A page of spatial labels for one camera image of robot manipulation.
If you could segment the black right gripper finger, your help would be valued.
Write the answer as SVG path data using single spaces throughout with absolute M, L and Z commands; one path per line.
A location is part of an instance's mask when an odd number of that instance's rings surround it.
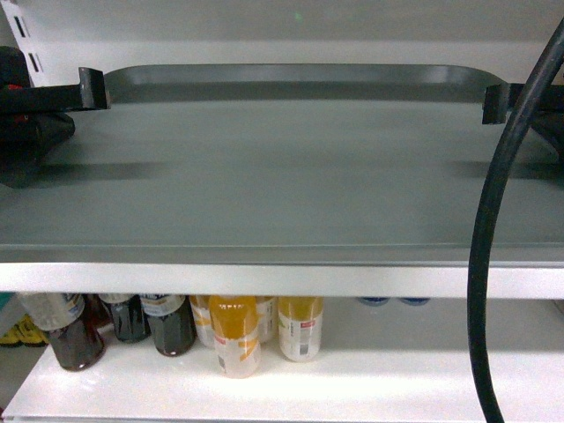
M 524 84 L 519 83 L 502 83 L 488 86 L 482 107 L 482 123 L 505 123 L 508 113 L 515 107 L 523 88 Z M 563 85 L 550 85 L 541 96 L 534 116 L 540 117 L 541 115 L 562 113 Z

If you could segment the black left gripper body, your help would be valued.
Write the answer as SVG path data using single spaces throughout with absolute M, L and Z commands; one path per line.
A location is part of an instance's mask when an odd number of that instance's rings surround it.
M 31 81 L 24 54 L 1 47 L 1 90 L 29 88 Z M 1 183 L 21 189 L 39 173 L 50 151 L 75 132 L 74 121 L 62 113 L 3 115 L 1 117 Z

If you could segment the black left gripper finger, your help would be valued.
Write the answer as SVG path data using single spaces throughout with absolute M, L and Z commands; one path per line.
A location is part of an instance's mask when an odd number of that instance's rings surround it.
M 104 74 L 78 69 L 77 85 L 42 86 L 1 90 L 1 115 L 66 113 L 110 109 Z

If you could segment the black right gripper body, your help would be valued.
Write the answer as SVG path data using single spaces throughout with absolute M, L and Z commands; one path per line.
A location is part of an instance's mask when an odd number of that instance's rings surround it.
M 559 160 L 563 159 L 564 124 L 562 112 L 537 111 L 531 121 L 531 129 L 553 147 Z

